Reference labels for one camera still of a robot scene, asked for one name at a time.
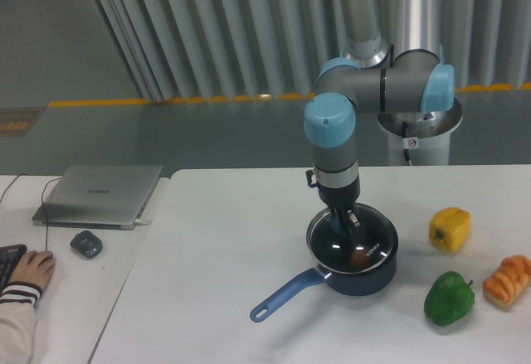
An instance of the cable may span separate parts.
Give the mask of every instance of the cable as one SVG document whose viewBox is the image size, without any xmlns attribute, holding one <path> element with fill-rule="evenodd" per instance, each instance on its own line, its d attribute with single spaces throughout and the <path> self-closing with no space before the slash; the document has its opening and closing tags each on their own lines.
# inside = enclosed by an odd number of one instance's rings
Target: cable
<svg viewBox="0 0 531 364">
<path fill-rule="evenodd" d="M 406 137 L 406 130 L 407 130 L 407 122 L 402 122 L 402 148 L 404 152 L 404 159 L 406 159 L 406 162 L 409 164 L 410 167 L 413 166 L 412 159 L 409 156 L 409 148 L 408 148 L 408 141 Z"/>
<path fill-rule="evenodd" d="M 51 182 L 55 182 L 57 180 L 61 179 L 60 177 L 56 177 L 55 179 L 51 179 L 45 186 L 44 186 L 44 189 L 42 190 L 42 194 L 41 194 L 41 207 L 42 207 L 42 211 L 44 212 L 44 219 L 45 219 L 45 222 L 46 222 L 46 244 L 45 244 L 45 250 L 48 250 L 48 213 L 46 212 L 46 208 L 44 206 L 44 193 L 46 192 L 46 189 L 48 188 L 48 185 L 51 183 Z"/>
<path fill-rule="evenodd" d="M 3 191 L 2 196 L 0 197 L 0 202 L 2 202 L 2 200 L 3 200 L 3 196 L 6 195 L 6 192 L 7 192 L 7 190 L 9 190 L 9 187 L 11 187 L 11 186 L 13 185 L 13 183 L 16 182 L 17 179 L 18 179 L 20 176 L 30 176 L 30 175 L 28 175 L 27 173 L 21 173 L 20 175 L 17 175 L 17 177 L 15 177 L 15 178 L 12 180 L 12 182 L 9 183 L 9 186 L 7 186 L 6 189 Z"/>
</svg>

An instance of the pot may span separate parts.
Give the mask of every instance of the pot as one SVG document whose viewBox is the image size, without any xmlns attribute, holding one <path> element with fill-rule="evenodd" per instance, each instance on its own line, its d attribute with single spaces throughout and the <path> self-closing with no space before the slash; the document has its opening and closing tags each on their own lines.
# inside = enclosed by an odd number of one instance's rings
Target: pot
<svg viewBox="0 0 531 364">
<path fill-rule="evenodd" d="M 391 281 L 397 269 L 398 235 L 394 225 L 371 206 L 356 203 L 353 213 L 363 239 L 353 243 L 337 226 L 329 208 L 309 223 L 306 244 L 317 260 L 314 268 L 296 275 L 269 298 L 251 310 L 251 320 L 260 323 L 303 289 L 322 283 L 341 294 L 374 294 Z"/>
</svg>

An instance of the striped sleeve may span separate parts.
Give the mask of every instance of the striped sleeve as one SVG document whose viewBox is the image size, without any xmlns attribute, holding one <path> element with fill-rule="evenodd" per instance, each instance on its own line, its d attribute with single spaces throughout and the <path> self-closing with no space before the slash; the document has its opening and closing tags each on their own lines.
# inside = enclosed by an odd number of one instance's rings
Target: striped sleeve
<svg viewBox="0 0 531 364">
<path fill-rule="evenodd" d="M 38 285 L 29 283 L 9 283 L 0 295 L 2 303 L 31 303 L 35 305 L 42 294 L 42 289 Z"/>
</svg>

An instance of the label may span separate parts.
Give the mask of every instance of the label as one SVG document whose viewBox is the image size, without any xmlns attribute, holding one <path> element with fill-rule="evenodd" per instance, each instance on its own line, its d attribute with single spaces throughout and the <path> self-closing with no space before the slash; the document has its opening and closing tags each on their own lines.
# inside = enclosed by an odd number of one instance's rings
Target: label
<svg viewBox="0 0 531 364">
<path fill-rule="evenodd" d="M 403 138 L 402 139 L 402 149 L 404 150 L 414 150 L 418 148 L 418 138 Z"/>
<path fill-rule="evenodd" d="M 370 256 L 374 253 L 374 251 L 380 246 L 380 244 L 376 244 L 373 248 L 369 250 L 369 252 L 365 255 Z"/>
</svg>

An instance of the person's hand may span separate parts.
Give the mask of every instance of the person's hand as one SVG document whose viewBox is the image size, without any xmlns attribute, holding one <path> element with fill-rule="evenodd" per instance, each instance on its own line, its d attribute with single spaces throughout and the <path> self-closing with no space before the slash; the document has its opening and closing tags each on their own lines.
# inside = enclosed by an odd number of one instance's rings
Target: person's hand
<svg viewBox="0 0 531 364">
<path fill-rule="evenodd" d="M 56 260 L 50 250 L 38 253 L 32 250 L 19 260 L 9 282 L 35 284 L 44 290 L 55 268 Z"/>
</svg>

